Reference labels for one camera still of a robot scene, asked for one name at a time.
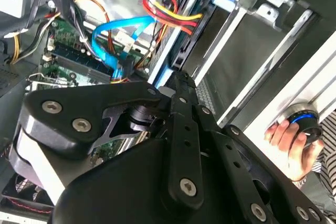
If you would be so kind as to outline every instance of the black metal bracket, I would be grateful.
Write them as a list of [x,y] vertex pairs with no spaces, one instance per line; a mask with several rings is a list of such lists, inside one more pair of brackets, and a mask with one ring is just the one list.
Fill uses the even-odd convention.
[[[166,218],[185,221],[194,216],[199,219],[191,223],[216,223],[208,216],[210,211],[218,215],[219,223],[223,219],[234,223],[325,223],[314,204],[238,128],[219,128],[210,110],[198,104],[195,84],[187,74],[173,74],[167,84],[176,91],[171,98],[145,82],[51,89],[26,98],[18,129],[65,159],[82,159],[106,141],[139,130],[151,131],[150,140],[70,183],[55,207],[53,223],[75,223],[75,219],[90,223],[91,205],[80,202],[97,197],[99,213],[94,218],[99,223],[110,218],[110,213],[101,209],[111,198],[123,198],[128,205],[136,201],[134,204],[141,206],[140,221],[146,223],[149,218],[167,223]],[[50,100],[61,104],[58,113],[43,109],[42,104]],[[76,118],[90,122],[90,130],[76,131],[72,125]],[[268,200],[255,180],[266,185]],[[127,187],[129,181],[135,184]],[[106,184],[115,190],[102,193]],[[78,193],[89,187],[92,190]],[[69,204],[74,206],[71,212],[66,207]],[[116,204],[116,218],[124,223],[139,221],[136,215],[132,219],[122,211],[119,216],[118,209],[123,207]]]

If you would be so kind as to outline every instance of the black plastic part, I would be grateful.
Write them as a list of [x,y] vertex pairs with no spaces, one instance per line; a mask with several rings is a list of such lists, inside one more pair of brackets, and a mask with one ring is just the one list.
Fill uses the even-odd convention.
[[[155,94],[149,93],[148,88],[155,90]],[[33,139],[61,156],[79,159],[89,155],[94,142],[103,134],[103,113],[107,108],[123,103],[155,106],[160,98],[161,94],[146,82],[40,90],[26,97],[19,124],[25,129],[28,121],[34,118],[30,132]],[[50,100],[60,103],[62,111],[45,112],[41,105]],[[77,132],[72,127],[77,118],[88,120],[91,130]]]
[[[114,223],[260,223],[252,204],[265,212],[264,223],[302,223],[297,206],[322,219],[310,216],[307,223],[325,223],[238,128],[218,127],[197,104],[187,74],[173,75],[169,85],[176,94],[162,130],[70,183],[55,207],[54,224],[109,223],[112,216]],[[181,178],[193,181],[194,196],[183,193]]]
[[288,118],[289,122],[295,121],[299,125],[298,132],[304,132],[307,136],[307,144],[310,144],[322,136],[322,127],[318,122],[318,115],[315,111],[303,110],[298,113],[293,114]]

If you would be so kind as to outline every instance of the silver screw head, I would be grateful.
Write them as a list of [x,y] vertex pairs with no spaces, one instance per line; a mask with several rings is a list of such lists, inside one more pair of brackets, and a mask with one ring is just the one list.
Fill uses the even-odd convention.
[[181,102],[187,103],[187,101],[183,97],[180,97],[179,99],[180,99]]
[[299,213],[302,219],[309,220],[307,212],[302,207],[296,207],[296,211]]
[[84,118],[77,118],[72,122],[72,127],[78,132],[88,132],[91,130],[91,123]]
[[251,204],[251,211],[255,217],[257,217],[260,221],[266,221],[265,211],[256,203]]
[[205,114],[210,114],[210,110],[208,110],[208,108],[203,107],[202,110]]
[[55,101],[45,101],[42,103],[42,109],[50,114],[57,114],[62,111],[62,105]]
[[156,92],[153,89],[147,89],[147,91],[149,94],[156,95]]
[[315,212],[314,209],[309,208],[308,210],[310,211],[311,215],[313,215],[313,217],[314,217],[317,221],[320,221],[320,220],[321,220],[320,216]]
[[235,135],[239,135],[239,132],[238,132],[235,128],[231,127],[231,131],[232,131]]
[[196,195],[197,192],[196,186],[190,179],[182,178],[180,180],[180,188],[182,192],[184,192],[190,197],[194,197]]

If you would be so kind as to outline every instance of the green circuit board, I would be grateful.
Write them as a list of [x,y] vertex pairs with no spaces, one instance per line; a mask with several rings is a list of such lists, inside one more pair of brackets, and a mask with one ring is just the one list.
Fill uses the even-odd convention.
[[[54,23],[54,40],[56,42],[60,42],[66,46],[69,46],[75,50],[80,50],[81,48],[85,48],[85,46],[79,41],[79,35],[75,28],[73,28],[71,25],[69,25],[67,22],[65,22],[62,19],[57,19]],[[108,47],[107,40],[98,37],[97,41],[105,48]],[[114,48],[116,49],[117,53],[121,53],[123,50],[123,46],[114,43]],[[135,50],[130,50],[130,55],[132,55],[135,60],[139,60],[142,57],[142,54]]]

